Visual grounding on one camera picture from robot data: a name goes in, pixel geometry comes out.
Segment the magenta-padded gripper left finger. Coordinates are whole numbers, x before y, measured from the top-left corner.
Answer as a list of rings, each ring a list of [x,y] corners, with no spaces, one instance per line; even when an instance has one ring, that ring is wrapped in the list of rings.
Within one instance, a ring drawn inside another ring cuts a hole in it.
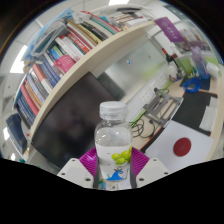
[[[58,176],[81,187],[96,189],[99,183],[96,149],[89,150],[79,159],[71,158],[59,171]]]

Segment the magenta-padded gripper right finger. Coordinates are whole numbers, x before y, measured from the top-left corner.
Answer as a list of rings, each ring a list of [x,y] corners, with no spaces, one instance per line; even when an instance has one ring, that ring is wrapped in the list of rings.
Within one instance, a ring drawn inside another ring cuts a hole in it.
[[[130,159],[130,184],[140,188],[169,175],[170,172],[158,158],[149,158],[133,148]]]

